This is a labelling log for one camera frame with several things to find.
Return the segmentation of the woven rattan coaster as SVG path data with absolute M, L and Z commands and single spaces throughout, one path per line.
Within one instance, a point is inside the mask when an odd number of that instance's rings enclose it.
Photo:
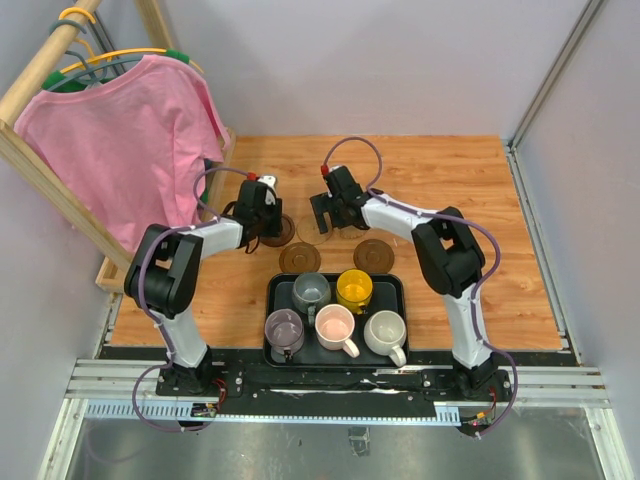
M 307 215 L 302 217 L 296 224 L 296 234 L 301 242 L 317 246 L 328 241 L 333 231 L 329 228 L 325 233 L 321 233 L 315 217 Z
M 348 226 L 338 230 L 338 235 L 344 240 L 355 240 L 364 237 L 368 233 L 367 229 L 359 229 L 355 226 Z

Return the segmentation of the brown wooden coaster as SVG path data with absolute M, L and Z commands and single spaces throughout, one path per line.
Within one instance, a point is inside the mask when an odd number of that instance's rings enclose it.
M 395 263 L 395 254 L 389 244 L 378 239 L 364 240 L 353 253 L 357 269 L 369 274 L 389 273 Z
M 281 252 L 279 266 L 283 273 L 317 272 L 321 266 L 321 256 L 315 246 L 296 242 L 286 246 Z
M 295 232 L 293 219 L 289 215 L 283 214 L 280 234 L 277 237 L 261 236 L 261 243 L 271 248 L 279 248 L 288 244 L 293 239 Z

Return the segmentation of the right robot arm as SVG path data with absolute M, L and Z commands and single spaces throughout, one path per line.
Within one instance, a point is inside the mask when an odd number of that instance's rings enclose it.
M 427 285 L 445 304 L 454 390 L 466 400 L 480 397 L 495 370 L 478 292 L 485 257 L 460 211 L 419 209 L 376 189 L 366 192 L 345 166 L 323 166 L 321 173 L 328 191 L 310 198 L 319 230 L 327 231 L 329 217 L 335 228 L 380 229 L 414 245 Z

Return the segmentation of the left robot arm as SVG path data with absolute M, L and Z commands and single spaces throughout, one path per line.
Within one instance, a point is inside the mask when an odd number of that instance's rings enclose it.
M 167 347 L 163 375 L 179 393 L 200 396 L 214 383 L 212 353 L 192 310 L 203 260 L 230 250 L 253 252 L 264 238 L 282 232 L 277 178 L 250 177 L 220 217 L 199 225 L 170 228 L 151 224 L 126 274 L 124 291 L 159 329 Z

